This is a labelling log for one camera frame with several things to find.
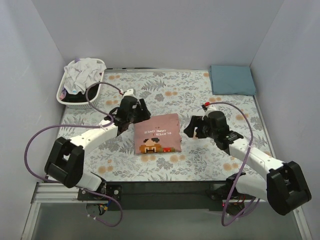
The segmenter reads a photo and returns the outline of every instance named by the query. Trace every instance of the floral tablecloth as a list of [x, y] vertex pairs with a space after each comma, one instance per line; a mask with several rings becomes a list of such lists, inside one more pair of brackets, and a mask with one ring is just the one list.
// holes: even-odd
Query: floral tablecloth
[[[178, 113], [182, 152], [135, 155], [134, 126], [120, 136], [110, 139], [92, 151], [84, 160], [84, 168], [107, 181], [204, 181], [225, 180], [236, 173], [241, 161], [219, 150], [212, 139], [188, 138], [183, 129], [191, 116], [202, 116], [205, 102], [225, 101], [242, 109], [253, 128], [253, 145], [270, 154], [269, 144], [252, 96], [212, 95], [207, 71], [162, 71], [105, 73], [104, 81], [120, 89], [135, 89], [138, 98], [144, 98], [152, 116]], [[118, 106], [121, 96], [112, 87], [101, 86], [98, 108], [109, 112]], [[232, 130], [246, 138], [250, 136], [242, 115], [231, 106], [218, 105]], [[96, 125], [103, 115], [92, 109], [66, 108], [63, 124]], [[58, 136], [70, 138], [86, 130], [63, 127]], [[251, 168], [245, 172], [260, 176]]]

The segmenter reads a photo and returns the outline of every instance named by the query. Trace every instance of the blue cloth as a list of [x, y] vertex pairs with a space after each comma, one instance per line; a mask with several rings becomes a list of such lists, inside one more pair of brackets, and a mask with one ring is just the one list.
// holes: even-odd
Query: blue cloth
[[248, 66], [212, 65], [209, 71], [214, 95], [256, 94], [256, 87]]

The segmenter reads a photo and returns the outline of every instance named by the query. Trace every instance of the pink t-shirt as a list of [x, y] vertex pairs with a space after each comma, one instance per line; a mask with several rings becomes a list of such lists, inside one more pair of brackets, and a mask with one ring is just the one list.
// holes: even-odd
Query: pink t-shirt
[[153, 116], [134, 125], [135, 154], [181, 152], [177, 113]]

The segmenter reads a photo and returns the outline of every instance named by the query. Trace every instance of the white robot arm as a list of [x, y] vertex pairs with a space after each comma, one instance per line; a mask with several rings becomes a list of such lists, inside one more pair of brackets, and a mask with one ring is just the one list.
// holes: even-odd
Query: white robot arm
[[[243, 161], [249, 147], [248, 142], [242, 135], [230, 130], [223, 112], [209, 103], [202, 105], [202, 108], [205, 111], [204, 116], [192, 116], [184, 133], [190, 138], [195, 132], [199, 139], [212, 138], [219, 149]], [[251, 147], [246, 164], [263, 179], [242, 173], [236, 182], [235, 194], [248, 194], [265, 200], [280, 215], [286, 215], [311, 200], [307, 182], [296, 162], [286, 163]], [[236, 175], [227, 178], [224, 189], [231, 189]]]
[[70, 139], [58, 138], [52, 147], [44, 171], [67, 188], [80, 187], [94, 192], [102, 188], [103, 179], [89, 171], [84, 171], [85, 156], [109, 139], [126, 131], [131, 123], [150, 119], [151, 114], [143, 99], [134, 96], [134, 90], [124, 92], [119, 107], [109, 113], [98, 126]]
[[[190, 138], [195, 132], [199, 139], [212, 138], [220, 150], [243, 161], [248, 142], [242, 135], [230, 130], [223, 112], [217, 111], [209, 104], [204, 104], [202, 107], [205, 111], [204, 116], [192, 116], [184, 133]], [[135, 98], [133, 89], [124, 93], [120, 106], [109, 114], [113, 117], [112, 124], [110, 124], [111, 119], [105, 117], [100, 122], [99, 128], [88, 130], [71, 139], [58, 138], [45, 165], [45, 172], [68, 188], [80, 187], [105, 193], [103, 188], [106, 187], [106, 181], [92, 172], [84, 171], [85, 156], [105, 141], [123, 133], [129, 124], [139, 123], [151, 117], [145, 101]], [[285, 163], [252, 147], [246, 164], [256, 170], [263, 179], [242, 173], [232, 194], [248, 194], [268, 201], [281, 215], [311, 199], [308, 185], [297, 163], [293, 161]], [[230, 191], [235, 176], [236, 174], [227, 178], [224, 190]]]

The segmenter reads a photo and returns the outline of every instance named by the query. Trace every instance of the white plastic basket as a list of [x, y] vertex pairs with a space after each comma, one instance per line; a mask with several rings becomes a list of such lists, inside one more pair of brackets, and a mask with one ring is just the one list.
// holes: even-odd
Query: white plastic basket
[[[92, 58], [94, 60], [96, 60], [97, 63], [99, 64], [105, 64], [104, 61], [102, 61], [101, 59], [98, 59], [98, 58]], [[65, 81], [66, 81], [66, 78], [67, 78], [67, 75], [66, 73], [63, 74], [62, 76], [62, 80], [60, 82], [60, 85], [59, 85], [59, 88], [58, 88], [58, 91], [56, 92], [56, 99], [59, 103], [63, 104], [63, 105], [66, 105], [67, 107], [71, 108], [71, 109], [90, 109], [91, 106], [89, 105], [89, 103], [87, 101], [85, 102], [65, 102], [65, 101], [61, 101], [59, 99], [60, 95], [61, 95], [61, 92], [62, 92], [62, 89], [65, 85]], [[102, 72], [101, 74], [101, 79], [100, 79], [100, 82], [102, 82], [104, 78], [104, 72]], [[100, 89], [101, 89], [101, 84], [99, 85], [98, 87], [98, 91], [96, 92], [96, 95], [95, 97], [90, 100], [90, 102], [94, 105], [94, 106], [97, 106], [98, 102], [99, 102], [99, 93], [100, 93]]]

